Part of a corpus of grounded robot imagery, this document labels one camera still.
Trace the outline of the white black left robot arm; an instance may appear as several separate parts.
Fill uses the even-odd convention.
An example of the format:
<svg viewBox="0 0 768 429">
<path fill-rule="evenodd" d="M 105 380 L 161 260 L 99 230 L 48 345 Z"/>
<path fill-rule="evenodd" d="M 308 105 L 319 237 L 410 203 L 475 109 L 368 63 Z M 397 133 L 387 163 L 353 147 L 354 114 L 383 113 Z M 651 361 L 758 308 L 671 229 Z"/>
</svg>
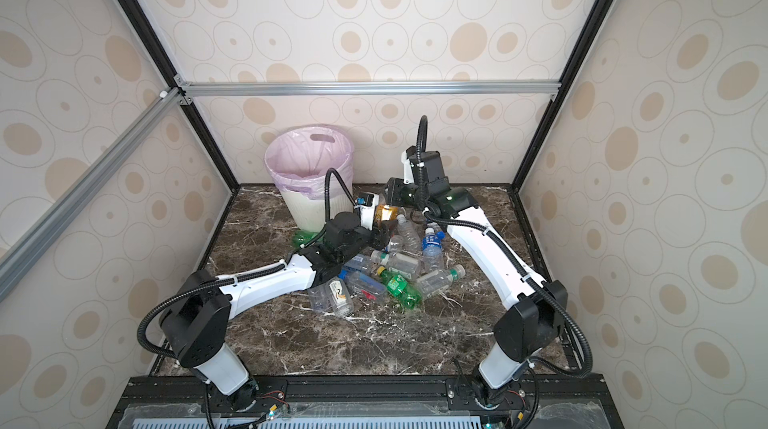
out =
<svg viewBox="0 0 768 429">
<path fill-rule="evenodd" d="M 137 341 L 148 352 L 175 359 L 224 396 L 249 394 L 253 378 L 225 342 L 230 320 L 285 294 L 324 285 L 338 301 L 344 265 L 366 248 L 386 247 L 397 216 L 377 195 L 364 193 L 352 210 L 327 212 L 320 233 L 288 259 L 224 277 L 196 272 L 144 316 Z"/>
</svg>

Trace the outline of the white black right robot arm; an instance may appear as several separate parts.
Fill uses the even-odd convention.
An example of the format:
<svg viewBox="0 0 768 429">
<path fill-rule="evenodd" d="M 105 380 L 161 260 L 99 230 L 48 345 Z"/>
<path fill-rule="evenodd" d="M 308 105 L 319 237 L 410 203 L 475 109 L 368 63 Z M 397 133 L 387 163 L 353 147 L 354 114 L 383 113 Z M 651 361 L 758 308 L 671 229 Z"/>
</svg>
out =
<svg viewBox="0 0 768 429">
<path fill-rule="evenodd" d="M 510 382 L 532 366 L 569 378 L 584 378 L 593 369 L 593 354 L 581 328 L 567 312 L 568 293 L 548 281 L 517 256 L 494 229 L 479 202 L 465 188 L 453 187 L 441 155 L 427 149 L 428 117 L 419 120 L 416 143 L 402 156 L 404 176 L 387 183 L 386 195 L 396 206 L 420 211 L 458 242 L 482 270 L 499 296 L 505 314 L 493 327 L 494 345 L 475 368 L 473 390 L 489 404 Z M 577 369 L 557 366 L 538 355 L 568 329 L 583 355 Z"/>
</svg>

